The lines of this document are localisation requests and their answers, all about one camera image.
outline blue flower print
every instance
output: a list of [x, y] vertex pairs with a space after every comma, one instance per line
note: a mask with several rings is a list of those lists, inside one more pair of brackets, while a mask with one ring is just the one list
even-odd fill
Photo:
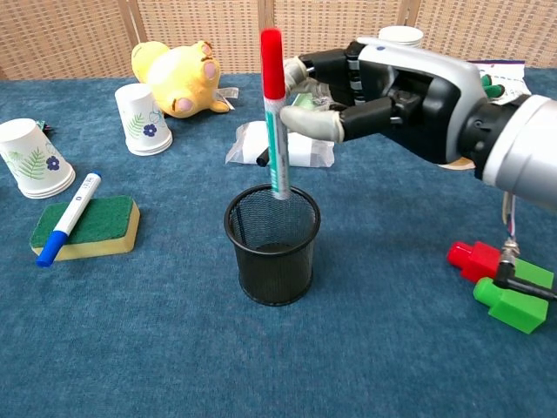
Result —
[[145, 125], [143, 127], [143, 134], [147, 135], [148, 137], [154, 137], [156, 131], [157, 131], [157, 128], [155, 127], [154, 124]]
[[52, 156], [46, 159], [46, 168], [51, 171], [56, 171], [60, 169], [60, 161], [58, 158]]

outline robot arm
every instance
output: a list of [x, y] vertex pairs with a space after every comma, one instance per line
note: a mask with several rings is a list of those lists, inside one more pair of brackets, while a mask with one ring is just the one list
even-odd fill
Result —
[[381, 133], [434, 164], [467, 157], [484, 183], [557, 209], [550, 98], [491, 103], [475, 65], [372, 37], [287, 60], [285, 78], [288, 92], [327, 92], [341, 107], [286, 106], [280, 117], [292, 131], [337, 143]]

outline wicker wall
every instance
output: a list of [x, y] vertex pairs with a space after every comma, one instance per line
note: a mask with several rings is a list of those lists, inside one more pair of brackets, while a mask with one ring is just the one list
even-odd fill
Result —
[[415, 24], [433, 51], [557, 67], [554, 0], [4, 0], [0, 78], [131, 76], [142, 40], [204, 39], [223, 72], [256, 72], [258, 32], [273, 24], [286, 57]]

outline yellow stuffed animal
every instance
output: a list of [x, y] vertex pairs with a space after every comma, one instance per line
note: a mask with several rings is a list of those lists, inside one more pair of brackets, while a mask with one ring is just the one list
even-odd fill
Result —
[[220, 64], [208, 42], [173, 49], [156, 41], [137, 44], [131, 52], [131, 68], [140, 83], [151, 87], [161, 110], [174, 118], [188, 118], [204, 109], [230, 110], [213, 96]]

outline mesh pen holder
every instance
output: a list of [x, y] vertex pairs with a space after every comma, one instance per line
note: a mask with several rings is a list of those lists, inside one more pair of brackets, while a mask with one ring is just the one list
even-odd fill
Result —
[[255, 186], [240, 193], [225, 213], [240, 286], [264, 305], [293, 303], [312, 283], [319, 208], [307, 193], [295, 187], [291, 190], [289, 199], [278, 200], [272, 196], [271, 185]]

